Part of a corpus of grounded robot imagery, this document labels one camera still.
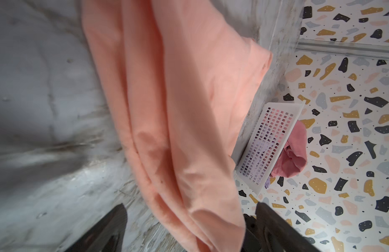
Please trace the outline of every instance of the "floor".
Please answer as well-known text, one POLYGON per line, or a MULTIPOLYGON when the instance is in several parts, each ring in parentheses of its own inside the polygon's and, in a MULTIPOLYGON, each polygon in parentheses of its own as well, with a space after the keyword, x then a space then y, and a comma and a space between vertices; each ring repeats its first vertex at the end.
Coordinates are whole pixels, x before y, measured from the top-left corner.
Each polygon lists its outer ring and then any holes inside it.
POLYGON ((236 177, 243 213, 265 202, 324 252, 389 252, 389 61, 298 51, 272 101, 301 100, 306 168, 252 196, 236 177))

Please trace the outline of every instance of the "grey speckle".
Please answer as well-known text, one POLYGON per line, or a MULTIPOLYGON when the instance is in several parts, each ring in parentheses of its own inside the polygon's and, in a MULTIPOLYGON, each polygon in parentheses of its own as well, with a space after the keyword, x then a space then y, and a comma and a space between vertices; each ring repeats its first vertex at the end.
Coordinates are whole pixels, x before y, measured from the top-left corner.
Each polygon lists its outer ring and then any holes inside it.
POLYGON ((382 162, 378 165, 377 169, 380 172, 383 172, 384 174, 389 176, 389 161, 388 162, 382 162))
POLYGON ((363 134, 364 134, 364 137, 369 137, 371 135, 372 131, 368 128, 363 128, 363 134))
POLYGON ((352 102, 350 103, 350 106, 348 108, 354 107, 357 103, 358 103, 357 99, 352 100, 352 102))
POLYGON ((380 148, 380 150, 379 150, 379 154, 385 155, 387 151, 388 151, 388 148, 385 148, 385 147, 383 146, 383 144, 381 144, 381 148, 380 148))
POLYGON ((357 202, 364 202, 363 201, 364 198, 365 198, 364 196, 357 195, 357 196, 354 197, 354 200, 357 201, 357 202))
POLYGON ((316 98, 316 105, 321 107, 322 109, 328 108, 328 104, 326 103, 326 95, 325 93, 320 93, 316 98))
POLYGON ((389 85, 389 77, 383 76, 382 78, 379 79, 379 82, 382 83, 383 85, 387 86, 387 85, 389 85))
POLYGON ((287 182, 290 184, 290 185, 293 185, 295 187, 298 187, 298 184, 295 182, 295 180, 293 179, 287 179, 287 182))
POLYGON ((313 201, 310 200, 310 199, 306 199, 306 200, 305 200, 305 203, 306 203, 308 206, 315 206, 315 205, 316 205, 316 203, 313 202, 313 201))
POLYGON ((372 123, 372 120, 369 119, 369 118, 365 118, 365 119, 363 120, 363 125, 365 125, 365 124, 367 124, 367 123, 372 123))
POLYGON ((327 236, 328 236, 328 234, 326 234, 326 232, 323 231, 323 232, 320 232, 319 234, 315 235, 315 238, 320 239, 320 238, 325 238, 327 236))
POLYGON ((330 54, 322 57, 322 63, 321 65, 323 65, 324 63, 328 62, 330 59, 332 58, 332 56, 330 54))
POLYGON ((319 207, 318 210, 316 210, 315 214, 321 217, 324 221, 326 221, 330 225, 336 224, 336 220, 333 218, 332 213, 321 207, 319 207))
POLYGON ((320 133, 321 133, 320 126, 319 126, 319 127, 313 127, 313 128, 312 128, 312 133, 314 133, 314 134, 320 134, 320 133))
POLYGON ((332 153, 337 153, 340 154, 345 150, 352 149, 352 145, 349 146, 337 146, 337 145, 332 145, 332 153))
POLYGON ((375 224, 377 227, 389 228, 389 225, 385 222, 382 216, 375 216, 375 224))
POLYGON ((346 242, 349 242, 349 243, 360 243, 362 240, 363 239, 361 237, 349 236, 349 237, 347 237, 346 242))

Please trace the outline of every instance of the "pink speckle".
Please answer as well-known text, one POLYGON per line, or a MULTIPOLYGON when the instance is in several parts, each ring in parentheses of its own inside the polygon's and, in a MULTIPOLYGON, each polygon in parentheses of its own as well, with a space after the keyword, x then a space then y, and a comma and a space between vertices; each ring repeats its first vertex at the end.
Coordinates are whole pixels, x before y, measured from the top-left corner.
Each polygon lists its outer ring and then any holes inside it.
POLYGON ((352 215, 357 215, 358 207, 356 204, 351 203, 348 200, 343 200, 343 204, 346 206, 347 212, 352 215))
POLYGON ((332 202, 332 197, 319 197, 319 202, 330 204, 332 202))
POLYGON ((267 190, 268 194, 278 194, 278 192, 275 189, 268 189, 267 190))
POLYGON ((357 142, 357 143, 360 144, 360 143, 361 143, 361 138, 360 138, 360 137, 353 136, 353 137, 352 137, 352 142, 353 142, 353 143, 357 142))
POLYGON ((342 107, 342 106, 338 106, 338 105, 333 105, 332 108, 331 108, 331 110, 338 112, 338 111, 339 111, 339 110, 338 110, 339 108, 343 108, 343 107, 342 107))
POLYGON ((352 225, 352 223, 349 222, 348 220, 342 220, 342 221, 340 221, 340 224, 342 224, 343 226, 351 226, 352 225))
POLYGON ((295 198, 295 200, 300 200, 303 196, 304 196, 304 194, 298 194, 298 196, 295 198))
POLYGON ((312 96, 312 98, 315 98, 318 92, 316 90, 313 90, 309 95, 312 96))
POLYGON ((309 178, 309 177, 311 176, 311 172, 310 172, 310 171, 307 171, 307 172, 304 173, 304 175, 305 175, 307 178, 309 178))
POLYGON ((340 131, 332 129, 332 136, 340 134, 340 131))
POLYGON ((360 165, 359 165, 359 167, 364 167, 364 166, 366 166, 366 165, 369 165, 371 162, 368 160, 368 159, 366 159, 364 162, 362 162, 360 165))
POLYGON ((357 183, 357 179, 356 178, 352 178, 350 180, 350 187, 352 189, 358 189, 358 183, 357 183))
POLYGON ((346 174, 355 174, 355 171, 351 168, 344 168, 343 172, 346 174))

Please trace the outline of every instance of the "black object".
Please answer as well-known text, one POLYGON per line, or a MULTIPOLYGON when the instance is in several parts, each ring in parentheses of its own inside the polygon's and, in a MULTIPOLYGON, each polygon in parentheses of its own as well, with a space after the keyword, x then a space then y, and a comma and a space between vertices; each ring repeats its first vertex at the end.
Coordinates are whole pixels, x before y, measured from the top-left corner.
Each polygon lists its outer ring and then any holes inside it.
POLYGON ((241 252, 319 252, 267 204, 257 204, 256 216, 244 214, 247 229, 241 252))
POLYGON ((127 212, 117 205, 65 252, 121 252, 127 212))

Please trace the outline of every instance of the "black speckle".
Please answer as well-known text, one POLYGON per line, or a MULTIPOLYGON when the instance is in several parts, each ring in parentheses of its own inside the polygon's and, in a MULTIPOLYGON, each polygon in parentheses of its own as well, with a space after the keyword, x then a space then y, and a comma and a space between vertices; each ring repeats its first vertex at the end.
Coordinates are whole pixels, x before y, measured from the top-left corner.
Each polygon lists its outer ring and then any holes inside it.
POLYGON ((351 84, 347 84, 347 91, 348 92, 354 92, 355 88, 351 84))
POLYGON ((364 222, 361 222, 360 224, 358 224, 358 228, 361 232, 364 232, 366 229, 372 228, 372 221, 366 220, 364 222))
POLYGON ((353 166, 355 164, 355 162, 357 161, 357 159, 362 155, 362 152, 361 151, 356 151, 354 152, 353 154, 349 155, 348 158, 346 158, 346 160, 348 161, 348 165, 349 166, 353 166))
POLYGON ((306 32, 307 29, 305 27, 301 27, 301 35, 304 34, 304 32, 306 32))
POLYGON ((328 126, 329 126, 329 127, 337 126, 337 121, 330 121, 330 122, 328 123, 328 126))
POLYGON ((381 134, 388 134, 389 133, 389 125, 386 125, 383 127, 375 127, 375 130, 381 134))
POLYGON ((328 171, 322 167, 318 167, 318 166, 315 166, 313 165, 313 170, 316 171, 317 173, 328 173, 328 171))
POLYGON ((348 128, 349 128, 351 133, 360 131, 360 129, 357 126, 357 121, 348 121, 347 124, 348 124, 348 128))
POLYGON ((365 145, 367 146, 367 148, 369 150, 369 154, 371 154, 372 159, 375 159, 376 154, 375 154, 375 151, 373 150, 373 148, 375 147, 376 144, 373 144, 370 141, 366 141, 365 145))
POLYGON ((284 185, 284 177, 280 177, 277 181, 277 184, 279 184, 281 187, 284 185))
POLYGON ((387 100, 379 96, 373 98, 365 97, 364 101, 366 101, 367 103, 371 103, 372 105, 378 106, 379 108, 383 108, 383 106, 389 103, 387 100))
POLYGON ((347 183, 347 179, 342 179, 342 178, 339 178, 339 180, 337 181, 337 184, 336 186, 334 187, 334 189, 336 191, 341 191, 343 190, 343 186, 347 183))
POLYGON ((294 97, 292 97, 289 93, 283 96, 285 101, 293 101, 294 97))
POLYGON ((344 15, 341 15, 341 14, 339 13, 339 14, 337 14, 337 15, 333 18, 333 20, 344 20, 344 22, 348 22, 348 20, 350 20, 350 18, 347 17, 347 16, 344 16, 344 15))
POLYGON ((377 200, 375 209, 387 213, 389 211, 389 197, 385 196, 377 200))
POLYGON ((345 73, 347 72, 348 58, 343 58, 341 65, 339 66, 339 71, 345 73))
POLYGON ((312 6, 304 7, 304 14, 302 15, 302 18, 312 18, 312 6))
POLYGON ((337 206, 335 209, 334 215, 339 216, 343 214, 343 208, 341 206, 337 206))
POLYGON ((238 194, 240 196, 246 197, 246 194, 245 194, 245 192, 243 190, 238 191, 238 194))
POLYGON ((377 39, 382 38, 382 30, 381 29, 376 29, 373 32, 373 34, 371 35, 371 38, 377 38, 377 39))
POLYGON ((384 60, 378 60, 378 62, 376 63, 377 66, 381 66, 381 65, 386 65, 386 61, 384 60))
POLYGON ((312 114, 318 115, 318 114, 320 114, 320 112, 319 112, 318 110, 316 110, 316 109, 313 109, 313 110, 312 110, 312 114))

